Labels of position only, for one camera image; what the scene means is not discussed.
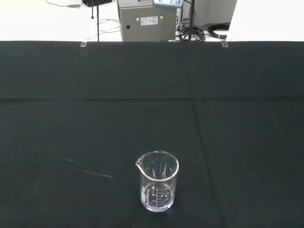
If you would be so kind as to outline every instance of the stand leg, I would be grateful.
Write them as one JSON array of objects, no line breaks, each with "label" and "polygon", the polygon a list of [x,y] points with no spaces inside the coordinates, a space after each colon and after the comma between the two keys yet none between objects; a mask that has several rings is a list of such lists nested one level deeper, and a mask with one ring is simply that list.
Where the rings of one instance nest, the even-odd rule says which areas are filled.
[{"label": "stand leg", "polygon": [[93,16],[93,9],[94,9],[94,0],[92,0],[92,16],[91,16],[91,19],[94,19],[94,16]]},{"label": "stand leg", "polygon": [[99,5],[97,5],[97,38],[99,42]]},{"label": "stand leg", "polygon": [[194,6],[195,6],[195,0],[191,0],[191,12],[190,12],[190,31],[189,31],[189,41],[191,42],[191,36],[192,36],[192,28],[194,24]]}]

